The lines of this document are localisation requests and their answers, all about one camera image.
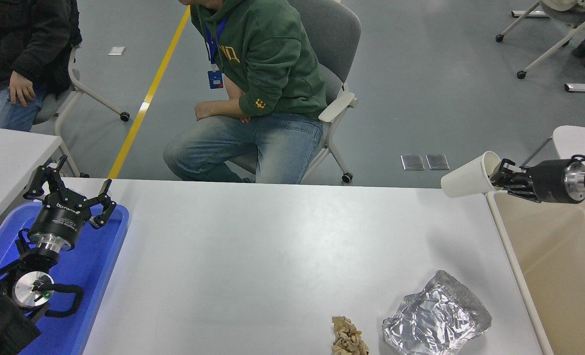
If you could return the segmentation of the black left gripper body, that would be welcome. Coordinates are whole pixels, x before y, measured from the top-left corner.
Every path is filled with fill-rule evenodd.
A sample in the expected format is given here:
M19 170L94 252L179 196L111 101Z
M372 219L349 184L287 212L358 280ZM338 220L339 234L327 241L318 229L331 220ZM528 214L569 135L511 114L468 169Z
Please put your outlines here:
M76 245L81 230L90 219L90 207L83 207L87 200L76 192L49 193L43 201L42 209L29 229L28 238L38 244L42 236L55 236Z

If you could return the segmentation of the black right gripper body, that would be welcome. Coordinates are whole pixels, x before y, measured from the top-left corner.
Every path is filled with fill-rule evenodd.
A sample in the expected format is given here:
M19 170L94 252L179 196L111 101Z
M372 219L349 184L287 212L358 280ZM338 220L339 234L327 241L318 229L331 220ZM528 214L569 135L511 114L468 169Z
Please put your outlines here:
M563 185L563 174L566 160L544 160L528 168L532 180L532 189L540 202L565 203L566 191Z

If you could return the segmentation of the person's left hand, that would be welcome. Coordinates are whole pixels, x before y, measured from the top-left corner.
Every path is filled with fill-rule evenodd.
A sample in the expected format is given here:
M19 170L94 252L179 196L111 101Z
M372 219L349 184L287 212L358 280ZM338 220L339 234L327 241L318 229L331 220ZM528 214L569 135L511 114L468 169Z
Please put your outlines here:
M10 102L20 104L23 108L36 99L33 83L16 71L11 73L8 89Z
M195 108L196 121L211 117L216 114L216 103L214 101L203 101L196 104Z

